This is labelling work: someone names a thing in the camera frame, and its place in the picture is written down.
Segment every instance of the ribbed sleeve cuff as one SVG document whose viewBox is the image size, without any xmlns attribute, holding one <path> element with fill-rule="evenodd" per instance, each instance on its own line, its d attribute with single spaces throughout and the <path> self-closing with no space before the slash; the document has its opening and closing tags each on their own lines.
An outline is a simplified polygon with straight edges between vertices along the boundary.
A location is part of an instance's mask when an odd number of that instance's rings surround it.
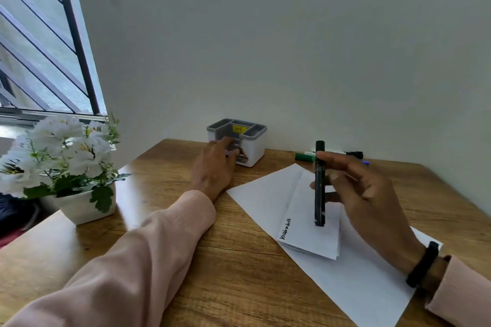
<svg viewBox="0 0 491 327">
<path fill-rule="evenodd" d="M 217 218 L 212 201 L 198 190 L 190 190 L 182 194 L 167 211 L 175 214 L 199 237 L 213 225 Z"/>
<path fill-rule="evenodd" d="M 477 327 L 488 325 L 490 300 L 491 283 L 453 256 L 426 308 L 454 325 Z"/>
</svg>

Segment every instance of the pink sleeve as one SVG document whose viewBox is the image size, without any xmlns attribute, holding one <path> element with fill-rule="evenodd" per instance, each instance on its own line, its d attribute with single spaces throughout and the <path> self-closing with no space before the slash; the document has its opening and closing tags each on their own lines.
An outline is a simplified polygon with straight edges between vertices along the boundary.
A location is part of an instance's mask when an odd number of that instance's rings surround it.
<svg viewBox="0 0 491 327">
<path fill-rule="evenodd" d="M 426 308 L 457 327 L 489 327 L 491 281 L 452 257 Z"/>
<path fill-rule="evenodd" d="M 215 216 L 205 194 L 184 193 L 87 263 L 63 289 L 31 302 L 4 327 L 158 327 Z"/>
</svg>

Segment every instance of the yellow price sticker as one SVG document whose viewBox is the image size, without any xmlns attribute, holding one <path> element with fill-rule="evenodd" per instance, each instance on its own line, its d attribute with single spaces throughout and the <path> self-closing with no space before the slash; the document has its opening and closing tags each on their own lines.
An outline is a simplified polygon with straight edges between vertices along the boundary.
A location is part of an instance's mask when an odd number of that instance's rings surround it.
<svg viewBox="0 0 491 327">
<path fill-rule="evenodd" d="M 246 127 L 244 125 L 235 125 L 235 124 L 232 125 L 232 130 L 235 133 L 242 134 L 242 133 L 246 132 L 248 129 L 249 129 L 249 127 Z"/>
</svg>

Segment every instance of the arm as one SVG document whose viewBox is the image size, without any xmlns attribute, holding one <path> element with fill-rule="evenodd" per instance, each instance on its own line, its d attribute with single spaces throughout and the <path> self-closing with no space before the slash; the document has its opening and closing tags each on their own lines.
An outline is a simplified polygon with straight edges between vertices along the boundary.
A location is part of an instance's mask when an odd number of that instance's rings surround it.
<svg viewBox="0 0 491 327">
<path fill-rule="evenodd" d="M 199 238 L 214 222 L 215 209 L 204 193 L 184 193 L 87 263 L 63 289 L 27 305 L 5 327 L 160 325 Z"/>
<path fill-rule="evenodd" d="M 353 157 L 322 151 L 317 157 L 325 161 L 327 183 L 336 189 L 326 200 L 342 202 L 365 242 L 408 275 L 426 248 L 411 230 L 391 181 Z M 420 287 L 434 294 L 427 309 L 455 326 L 491 325 L 491 282 L 457 258 L 450 263 L 437 258 Z"/>
</svg>

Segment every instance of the person's right arm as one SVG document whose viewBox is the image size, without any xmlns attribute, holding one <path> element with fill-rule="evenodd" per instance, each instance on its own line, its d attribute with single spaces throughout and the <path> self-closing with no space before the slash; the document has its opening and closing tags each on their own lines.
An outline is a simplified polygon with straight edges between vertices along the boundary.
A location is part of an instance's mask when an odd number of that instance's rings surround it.
<svg viewBox="0 0 491 327">
<path fill-rule="evenodd" d="M 359 235 L 392 266 L 408 275 L 425 253 L 402 211 L 391 181 L 343 154 L 320 151 L 336 192 L 326 200 L 344 204 Z M 457 327 L 491 325 L 491 281 L 456 257 L 438 257 L 421 282 L 433 299 L 426 308 Z"/>
</svg>

